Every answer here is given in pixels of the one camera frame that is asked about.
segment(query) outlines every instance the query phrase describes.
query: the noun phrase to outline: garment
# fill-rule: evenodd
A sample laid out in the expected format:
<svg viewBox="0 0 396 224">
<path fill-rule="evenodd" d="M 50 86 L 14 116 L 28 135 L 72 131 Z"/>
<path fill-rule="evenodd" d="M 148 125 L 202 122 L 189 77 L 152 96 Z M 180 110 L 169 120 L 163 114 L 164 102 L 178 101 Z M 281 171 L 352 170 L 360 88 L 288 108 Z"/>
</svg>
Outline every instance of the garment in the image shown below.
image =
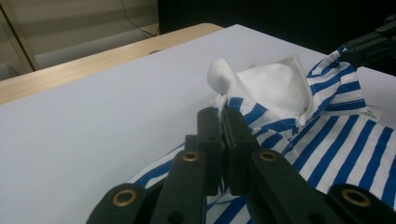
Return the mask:
<svg viewBox="0 0 396 224">
<path fill-rule="evenodd" d="M 334 184 L 368 189 L 395 208 L 396 135 L 360 115 L 366 104 L 354 68 L 339 61 L 339 49 L 307 74 L 296 56 L 235 73 L 215 61 L 208 83 L 218 96 L 211 104 L 240 111 L 261 148 L 282 153 L 314 188 Z M 146 188 L 166 176 L 173 156 L 151 164 L 129 182 Z M 244 197 L 209 198 L 208 223 L 248 223 Z"/>
</svg>

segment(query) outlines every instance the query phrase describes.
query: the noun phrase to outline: striped cloth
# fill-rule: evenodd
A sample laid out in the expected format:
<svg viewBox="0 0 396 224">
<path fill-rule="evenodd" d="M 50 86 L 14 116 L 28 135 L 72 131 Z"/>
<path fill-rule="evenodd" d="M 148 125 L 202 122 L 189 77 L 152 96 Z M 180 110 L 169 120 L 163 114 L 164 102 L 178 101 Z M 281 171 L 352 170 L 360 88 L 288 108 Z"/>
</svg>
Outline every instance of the striped cloth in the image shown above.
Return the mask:
<svg viewBox="0 0 396 224">
<path fill-rule="evenodd" d="M 300 104 L 304 111 L 297 116 L 287 117 L 288 113 L 279 113 L 271 104 L 271 108 L 264 106 L 265 97 L 255 98 L 262 89 L 250 88 L 242 77 L 246 74 L 234 73 L 224 60 L 209 71 L 209 76 L 220 75 L 220 79 L 208 78 L 209 85 L 220 93 L 211 103 L 219 112 L 225 104 L 240 111 L 261 147 L 282 153 L 312 187 L 327 193 L 334 184 L 356 185 L 395 208 L 395 132 L 359 115 L 365 110 L 361 87 L 354 68 L 339 61 L 342 51 L 335 51 L 302 76 L 300 91 L 306 91 L 308 101 Z M 303 71 L 296 58 L 280 63 L 294 66 L 294 72 Z M 232 78 L 224 81 L 224 73 Z M 223 86 L 214 86 L 213 80 Z M 175 148 L 128 182 L 150 187 L 167 175 L 173 157 L 182 149 Z M 251 223 L 246 202 L 245 197 L 229 193 L 209 197 L 207 223 Z"/>
</svg>

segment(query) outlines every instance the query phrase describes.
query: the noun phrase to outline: wire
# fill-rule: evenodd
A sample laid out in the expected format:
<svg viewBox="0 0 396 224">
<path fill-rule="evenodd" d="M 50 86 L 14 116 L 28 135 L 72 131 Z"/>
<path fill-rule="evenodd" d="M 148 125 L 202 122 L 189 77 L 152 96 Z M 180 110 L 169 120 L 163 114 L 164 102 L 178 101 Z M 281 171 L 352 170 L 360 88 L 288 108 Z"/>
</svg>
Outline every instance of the wire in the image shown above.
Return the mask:
<svg viewBox="0 0 396 224">
<path fill-rule="evenodd" d="M 157 28 L 157 31 L 155 32 L 155 34 L 151 34 L 151 33 L 147 32 L 147 31 L 142 30 L 140 27 L 138 27 L 138 26 L 137 26 L 133 21 L 131 21 L 131 20 L 128 18 L 128 16 L 126 15 L 126 9 L 125 9 L 125 4 L 124 4 L 123 0 L 121 0 L 121 3 L 122 3 L 122 9 L 123 9 L 123 13 L 124 13 L 125 19 L 126 19 L 129 23 L 131 23 L 131 24 L 134 26 L 134 28 L 136 28 L 136 29 L 138 29 L 140 32 L 142 32 L 143 36 L 144 36 L 146 39 L 149 38 L 147 35 L 150 35 L 150 37 L 154 37 L 154 36 L 156 36 L 156 35 L 159 33 L 160 27 Z"/>
</svg>

